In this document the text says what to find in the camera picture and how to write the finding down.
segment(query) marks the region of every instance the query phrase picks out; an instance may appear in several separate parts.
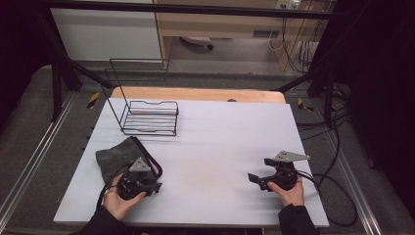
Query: black metal frame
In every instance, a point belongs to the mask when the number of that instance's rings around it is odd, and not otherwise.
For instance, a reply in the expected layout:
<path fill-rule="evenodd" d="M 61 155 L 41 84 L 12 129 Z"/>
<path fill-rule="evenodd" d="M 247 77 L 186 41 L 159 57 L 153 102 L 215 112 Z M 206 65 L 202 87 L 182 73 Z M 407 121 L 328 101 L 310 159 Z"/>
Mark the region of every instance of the black metal frame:
<path fill-rule="evenodd" d="M 81 84 L 74 71 L 78 71 L 101 85 L 111 88 L 113 85 L 81 66 L 72 60 L 57 35 L 52 30 L 44 17 L 46 9 L 77 9 L 77 10 L 96 10 L 96 11 L 122 11 L 122 12 L 153 12 L 153 13 L 180 13 L 180 14 L 203 14 L 203 15 L 226 15 L 226 16 L 247 16 L 247 17 L 266 17 L 266 18 L 291 18 L 291 19 L 317 19 L 317 20 L 336 20 L 347 21 L 352 19 L 352 15 L 333 12 L 310 12 L 310 11 L 291 11 L 278 9 L 256 9 L 256 8 L 237 8 L 237 7 L 216 7 L 216 6 L 190 6 L 190 5 L 166 5 L 166 4 L 143 4 L 143 3 L 115 3 L 115 2 L 92 2 L 92 1 L 68 1 L 68 0 L 26 0 L 22 4 L 23 8 L 29 6 L 28 14 L 39 24 L 46 34 L 48 41 L 44 42 L 45 47 L 52 47 L 51 57 L 56 61 L 53 65 L 53 79 L 57 84 L 54 86 L 54 118 L 61 111 L 62 98 L 59 79 L 61 76 L 66 80 L 67 86 L 71 90 L 77 90 Z M 292 87 L 309 80 L 316 74 L 321 73 L 321 67 L 311 70 L 300 79 L 295 80 L 275 91 L 285 92 Z"/>

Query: black wire rack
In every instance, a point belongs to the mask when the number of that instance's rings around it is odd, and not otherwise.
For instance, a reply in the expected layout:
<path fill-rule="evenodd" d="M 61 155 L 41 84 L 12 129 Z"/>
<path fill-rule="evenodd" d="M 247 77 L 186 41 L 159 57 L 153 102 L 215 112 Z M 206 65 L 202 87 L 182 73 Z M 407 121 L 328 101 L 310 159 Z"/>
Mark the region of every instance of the black wire rack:
<path fill-rule="evenodd" d="M 127 61 L 129 59 L 110 59 L 111 69 L 105 69 L 108 81 L 115 87 L 118 87 L 124 105 L 122 113 L 115 111 L 115 106 L 110 99 L 108 90 L 101 85 L 107 101 L 115 115 L 116 121 L 119 124 L 121 132 L 125 135 L 162 135 L 162 136 L 176 136 L 177 117 L 179 115 L 178 104 L 175 101 L 160 101 L 149 102 L 142 100 L 127 99 L 122 83 L 125 82 L 140 82 L 143 79 L 138 77 L 129 77 L 128 79 L 120 79 L 118 73 L 128 71 L 129 75 L 132 71 L 146 71 L 147 69 L 131 69 L 131 68 L 116 68 L 115 61 Z M 112 71 L 114 78 L 111 78 L 109 71 Z"/>

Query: floor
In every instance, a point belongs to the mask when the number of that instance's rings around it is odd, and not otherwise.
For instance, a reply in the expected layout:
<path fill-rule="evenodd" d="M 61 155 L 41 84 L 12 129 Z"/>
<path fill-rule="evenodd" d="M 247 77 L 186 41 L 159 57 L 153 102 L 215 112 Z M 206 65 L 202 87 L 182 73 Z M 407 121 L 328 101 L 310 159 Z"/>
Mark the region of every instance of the floor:
<path fill-rule="evenodd" d="M 140 84 L 269 90 L 300 76 L 292 70 L 279 70 L 266 40 L 212 39 L 212 44 L 214 48 L 209 50 L 175 38 L 167 78 L 156 82 L 143 80 Z M 50 121 L 50 70 L 40 70 L 33 76 L 8 125 L 1 130 L 0 185 L 6 189 L 0 191 L 2 234 L 68 234 L 76 230 L 52 220 L 105 102 L 101 95 L 93 109 L 86 109 L 92 94 L 100 89 L 82 79 L 85 85 L 80 92 L 66 92 L 68 112 L 62 123 L 54 125 Z M 323 99 L 309 99 L 308 85 L 305 82 L 285 94 L 297 123 L 321 120 Z M 347 91 L 341 84 L 337 88 Z M 339 110 L 343 105 L 344 101 L 336 100 L 334 108 Z M 327 169 L 335 156 L 336 143 L 341 141 L 340 158 L 330 175 L 350 193 L 359 211 L 353 225 L 344 227 L 332 222 L 330 227 L 320 229 L 322 234 L 415 234 L 415 223 L 388 180 L 381 171 L 370 168 L 350 119 L 340 125 L 339 138 L 324 127 L 299 127 L 299 132 L 305 151 L 312 156 L 309 163 L 313 173 Z M 44 133 L 49 133 L 52 141 L 39 150 L 38 144 L 45 141 Z M 22 177 L 27 184 L 19 184 Z M 322 189 L 326 213 L 340 223 L 352 221 L 353 208 L 341 189 L 327 180 Z M 266 229 L 266 234 L 280 232 L 278 228 Z"/>

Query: wire basket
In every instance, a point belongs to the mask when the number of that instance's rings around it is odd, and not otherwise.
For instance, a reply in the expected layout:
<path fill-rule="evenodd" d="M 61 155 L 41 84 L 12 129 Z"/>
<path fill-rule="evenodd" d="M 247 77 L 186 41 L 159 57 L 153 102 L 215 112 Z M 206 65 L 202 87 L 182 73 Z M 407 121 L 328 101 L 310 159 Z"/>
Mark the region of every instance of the wire basket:
<path fill-rule="evenodd" d="M 113 110 L 116 121 L 119 124 L 121 132 L 125 135 L 162 135 L 162 136 L 176 136 L 177 117 L 179 115 L 179 108 L 175 101 L 161 101 L 161 102 L 148 102 L 141 100 L 127 100 L 125 93 L 122 89 L 122 83 L 125 81 L 142 81 L 140 79 L 128 79 L 121 80 L 116 75 L 117 71 L 123 71 L 123 69 L 116 69 L 113 61 L 111 62 L 115 75 L 115 79 L 111 79 L 106 71 L 108 81 L 116 83 L 119 87 L 125 105 L 122 110 L 122 114 L 115 111 L 114 104 L 111 102 L 110 96 L 106 89 L 101 85 L 107 101 Z"/>

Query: wooden desk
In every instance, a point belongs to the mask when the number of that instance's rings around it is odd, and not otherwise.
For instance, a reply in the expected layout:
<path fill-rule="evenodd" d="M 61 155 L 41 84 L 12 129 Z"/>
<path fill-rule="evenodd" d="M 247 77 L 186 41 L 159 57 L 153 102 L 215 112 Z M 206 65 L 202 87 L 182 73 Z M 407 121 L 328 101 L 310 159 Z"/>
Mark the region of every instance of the wooden desk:
<path fill-rule="evenodd" d="M 283 208 L 281 200 L 274 193 L 260 191 L 248 180 L 248 173 L 261 177 L 274 174 L 275 169 L 266 166 L 263 159 L 273 158 L 281 150 L 304 154 L 291 108 L 284 104 L 280 93 L 156 87 L 123 87 L 123 90 L 146 101 L 153 101 L 153 97 L 174 100 L 180 110 L 176 136 L 137 136 L 163 168 L 159 179 L 162 187 L 158 194 L 134 207 L 124 223 L 157 227 L 278 225 L 278 212 Z M 261 94 L 276 99 L 272 103 L 256 103 Z M 208 95 L 215 101 L 206 101 Z M 119 97 L 119 89 L 113 96 Z M 228 98 L 248 100 L 248 97 L 252 97 L 250 102 L 220 102 Z M 110 100 L 114 111 L 122 113 L 125 100 Z M 95 153 L 126 138 L 107 102 L 55 222 L 83 225 L 89 221 L 104 184 Z M 310 173 L 308 161 L 295 162 L 295 166 Z M 328 226 L 314 186 L 306 180 L 303 186 L 305 204 L 314 224 Z"/>
<path fill-rule="evenodd" d="M 155 4 L 182 4 L 223 7 L 245 7 L 275 9 L 277 0 L 153 0 Z M 301 0 L 298 7 L 303 11 L 323 11 L 333 8 L 335 3 L 323 0 Z M 283 43 L 282 19 L 240 17 L 240 16 L 212 16 L 197 14 L 156 14 L 161 56 L 168 60 L 171 46 L 171 37 L 216 37 L 216 38 L 256 38 L 268 40 L 268 37 L 254 37 L 256 30 L 279 32 L 271 39 L 273 48 L 280 48 Z M 318 20 L 287 19 L 286 20 L 286 47 L 287 52 L 294 59 L 302 41 L 319 41 L 324 32 L 327 21 L 316 29 Z M 282 71 L 289 67 L 287 53 L 284 50 L 275 52 L 278 64 Z"/>

